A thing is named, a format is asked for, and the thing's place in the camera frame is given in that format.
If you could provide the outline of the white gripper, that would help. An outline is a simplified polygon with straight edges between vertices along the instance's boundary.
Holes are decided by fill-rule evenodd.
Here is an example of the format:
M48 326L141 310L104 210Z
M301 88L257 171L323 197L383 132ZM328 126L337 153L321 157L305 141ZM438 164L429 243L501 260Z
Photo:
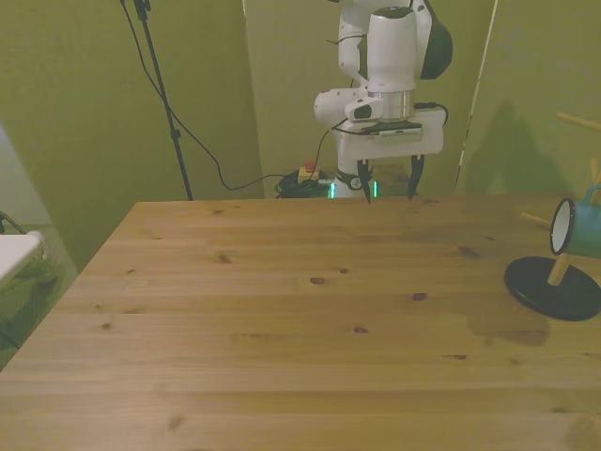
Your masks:
M336 125L339 162L357 161L362 191L371 203L373 170L368 160L411 156L408 199L417 193L424 171L424 155L438 154L443 148L444 110L418 110L405 121L351 121Z

